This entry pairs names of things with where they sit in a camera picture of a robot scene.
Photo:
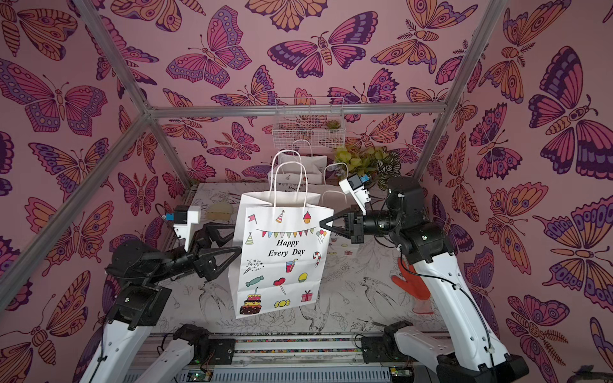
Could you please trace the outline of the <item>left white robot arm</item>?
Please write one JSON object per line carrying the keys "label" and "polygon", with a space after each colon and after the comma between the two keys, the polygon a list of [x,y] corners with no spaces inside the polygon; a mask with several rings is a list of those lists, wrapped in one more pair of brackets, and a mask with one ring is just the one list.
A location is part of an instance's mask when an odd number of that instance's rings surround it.
{"label": "left white robot arm", "polygon": [[86,347],[91,357],[77,382],[122,382],[145,340],[158,324],[172,294],[161,282],[195,274],[211,282],[241,255],[230,244],[234,227],[206,223],[188,247],[160,251],[140,240],[129,240],[114,252],[105,269],[121,290],[105,317],[96,341]]}

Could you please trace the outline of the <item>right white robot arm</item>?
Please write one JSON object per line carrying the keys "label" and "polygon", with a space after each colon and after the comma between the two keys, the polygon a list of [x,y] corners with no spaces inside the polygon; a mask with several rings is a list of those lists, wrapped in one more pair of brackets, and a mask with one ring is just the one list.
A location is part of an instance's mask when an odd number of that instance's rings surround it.
{"label": "right white robot arm", "polygon": [[366,180],[350,176],[340,181],[354,204],[321,220],[321,228],[354,244],[367,236],[389,236],[400,264],[426,284],[450,336],[447,342],[439,341],[405,323],[387,336],[392,348],[421,362],[440,382],[514,382],[527,376],[525,359],[509,353],[469,293],[447,235],[427,219],[418,181],[392,178],[382,209],[369,211]]}

